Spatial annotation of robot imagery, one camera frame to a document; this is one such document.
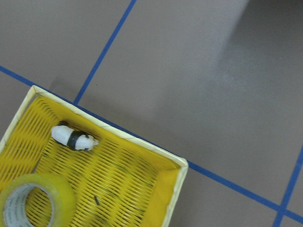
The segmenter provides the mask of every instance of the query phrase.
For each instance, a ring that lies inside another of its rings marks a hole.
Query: tiled floor
[[[19,0],[0,21],[2,134],[14,72],[188,159],[171,226],[303,225],[301,0]]]

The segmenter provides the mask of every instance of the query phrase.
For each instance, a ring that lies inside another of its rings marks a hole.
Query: blue line
[[[231,182],[231,181],[229,181],[229,180],[227,180],[227,179],[225,179],[225,178],[223,178],[223,177],[221,177],[221,176],[219,176],[215,173],[212,173],[211,171],[209,171],[207,169],[204,169],[204,168],[198,166],[197,164],[195,164],[191,161],[188,161],[188,164],[189,164],[189,167],[191,169],[197,171],[198,173],[201,173],[201,174],[211,178],[212,180],[217,181],[217,182],[223,184],[224,186],[226,186],[230,189],[233,189],[236,192],[251,198],[252,200],[257,201],[257,202],[263,204],[264,206],[267,206],[267,207],[269,207],[273,210],[276,210],[276,211],[279,210],[279,205],[273,203],[272,201],[269,201],[269,200],[255,194],[255,193],[253,193],[253,192],[251,192],[251,191],[249,191],[249,190],[247,190],[247,189],[245,189],[245,188],[243,188],[243,187],[241,187],[241,186],[239,186],[239,185],[237,185],[237,184],[235,184],[235,183],[233,183],[233,182]]]
[[[14,73],[13,71],[10,71],[9,69],[7,68],[4,68],[3,66],[0,65],[0,71],[11,76],[12,78],[15,78],[17,80],[19,80],[20,82],[26,84],[26,85],[29,85],[29,86],[33,86],[33,85],[36,85],[38,86],[37,84],[35,84],[34,82]]]
[[[283,196],[280,208],[277,212],[275,221],[273,223],[273,227],[279,227],[281,225],[281,222],[282,222],[283,216],[285,215],[285,211],[287,209],[288,203],[289,203],[290,198],[291,198],[291,196],[294,192],[294,187],[297,183],[302,165],[303,165],[303,147],[301,148],[299,157],[298,157],[297,162],[294,166],[293,173],[290,177],[290,180],[289,180],[288,186],[286,188],[285,194]]]
[[[45,89],[44,87],[42,87],[40,85],[37,85],[36,83],[34,83],[34,82],[32,82],[32,81],[30,81],[30,80],[28,80],[28,79],[26,79],[26,78],[24,78],[22,76],[14,73],[12,71],[10,71],[7,68],[4,68],[4,67],[0,66],[0,71],[3,72],[3,73],[5,73],[5,74],[7,74],[8,76],[11,76],[11,77],[17,79],[18,81],[20,81],[20,82],[22,82],[22,83],[24,83],[24,84],[26,84],[28,86],[36,85],[36,86],[38,86],[38,87],[40,87],[40,88],[42,88],[42,89],[50,92],[51,94],[53,94],[53,95],[61,98],[62,100],[66,101],[67,103],[72,104],[73,106],[75,106],[75,107],[81,109],[82,111],[90,114],[91,116],[96,117],[99,120],[101,120],[101,121],[103,121],[103,122],[105,122],[105,123],[107,123],[107,124],[109,124],[109,125],[117,128],[117,129],[120,129],[120,130],[122,130],[122,131],[124,131],[126,133],[129,133],[130,135],[133,135],[133,136],[135,136],[137,138],[140,138],[140,139],[143,139],[143,140],[145,140],[145,141],[147,141],[147,142],[149,142],[149,143],[151,143],[151,144],[153,144],[155,146],[158,146],[157,144],[152,143],[152,142],[150,142],[150,141],[148,141],[148,140],[146,140],[146,139],[144,139],[144,138],[142,138],[142,137],[140,137],[140,136],[138,136],[138,135],[130,132],[129,130],[126,130],[125,128],[122,128],[121,126],[112,123],[111,121],[109,121],[109,120],[107,120],[107,119],[105,119],[105,118],[103,118],[103,117],[101,117],[101,116],[99,116],[99,115],[97,115],[97,114],[95,114],[95,113],[93,113],[93,112],[85,109],[84,107],[76,105],[75,103],[67,100],[66,98],[63,98],[63,97],[55,94],[54,92]],[[292,187],[294,187],[295,182],[297,180],[297,177],[299,175],[300,169],[302,167],[302,162],[303,162],[302,159],[303,159],[303,148],[301,150],[301,153],[300,153],[299,158],[297,160],[297,163],[296,163],[293,175],[292,175],[291,180],[290,180],[290,183],[292,182],[292,184],[291,184]],[[202,175],[205,175],[205,176],[211,178],[214,181],[217,181],[217,182],[223,184],[224,186],[226,186],[226,187],[228,187],[230,189],[235,190],[236,192],[238,192],[238,193],[240,193],[240,194],[242,194],[244,196],[247,196],[247,197],[249,197],[249,198],[251,198],[251,199],[253,199],[253,200],[255,200],[255,201],[257,201],[257,202],[259,202],[259,203],[261,203],[261,204],[263,204],[263,205],[265,205],[265,206],[267,206],[267,207],[269,207],[269,208],[271,208],[273,210],[275,210],[275,211],[279,212],[281,210],[279,205],[277,205],[277,204],[275,204],[275,203],[273,203],[273,202],[271,202],[271,201],[269,201],[269,200],[267,200],[267,199],[265,199],[265,198],[263,198],[263,197],[255,194],[255,193],[253,193],[253,192],[251,192],[251,191],[249,191],[249,190],[247,190],[247,189],[245,189],[245,188],[243,188],[243,187],[241,187],[241,186],[239,186],[239,185],[237,185],[237,184],[235,184],[235,183],[233,183],[233,182],[231,182],[231,181],[229,181],[229,180],[227,180],[227,179],[225,179],[225,178],[223,178],[223,177],[221,177],[221,176],[219,176],[219,175],[217,175],[217,174],[215,174],[215,173],[213,173],[213,172],[211,172],[211,171],[209,171],[207,169],[204,169],[201,166],[198,166],[197,164],[195,164],[195,163],[193,163],[191,161],[188,161],[188,164],[189,164],[189,167],[191,169],[197,171],[198,173],[200,173]],[[289,199],[290,199],[291,194],[290,194],[290,189],[289,188],[290,188],[290,186],[287,188],[287,191],[288,191],[287,194],[288,194]],[[284,214],[283,215],[285,215],[285,216],[287,216],[287,217],[289,217],[289,218],[291,218],[291,219],[293,219],[293,220],[295,220],[295,221],[300,222],[300,223],[303,224],[303,217],[300,216],[300,215],[298,215],[298,214],[296,214],[296,213],[293,213],[292,211],[284,209]]]
[[[84,92],[86,91],[87,87],[89,86],[89,83],[91,82],[91,80],[93,79],[96,71],[98,70],[100,64],[102,63],[106,53],[108,52],[111,44],[113,43],[113,41],[115,40],[117,34],[119,33],[123,23],[125,22],[127,16],[129,15],[130,11],[132,10],[134,4],[136,3],[136,0],[132,0],[129,4],[129,6],[127,7],[126,11],[124,12],[123,16],[121,17],[119,23],[117,24],[114,32],[112,33],[111,37],[109,38],[108,42],[106,43],[103,51],[101,52],[100,56],[98,57],[95,65],[93,66],[93,68],[91,69],[88,77],[86,78],[83,86],[81,87],[79,93],[77,94],[75,100],[74,100],[74,104],[78,104],[80,99],[82,98]]]

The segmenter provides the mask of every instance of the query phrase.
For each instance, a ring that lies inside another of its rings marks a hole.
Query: yellow basket
[[[56,143],[61,120],[100,143],[89,152]],[[77,208],[71,227],[167,227],[188,170],[187,161],[85,113],[33,86],[0,142],[0,192],[14,178],[54,173],[71,184]],[[26,213],[37,227],[51,216],[46,194],[34,189]]]

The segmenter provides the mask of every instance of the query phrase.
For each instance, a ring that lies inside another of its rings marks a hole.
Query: panda figurine
[[[86,132],[69,128],[66,121],[60,121],[57,126],[52,127],[52,137],[57,143],[72,150],[89,151],[99,144],[98,140]]]

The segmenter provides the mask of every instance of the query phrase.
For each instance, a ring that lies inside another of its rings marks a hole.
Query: tape roll
[[[35,188],[43,190],[52,205],[47,227],[67,227],[76,210],[76,198],[68,181],[54,174],[28,174],[13,180],[0,193],[0,226],[35,227],[27,218],[25,203]]]

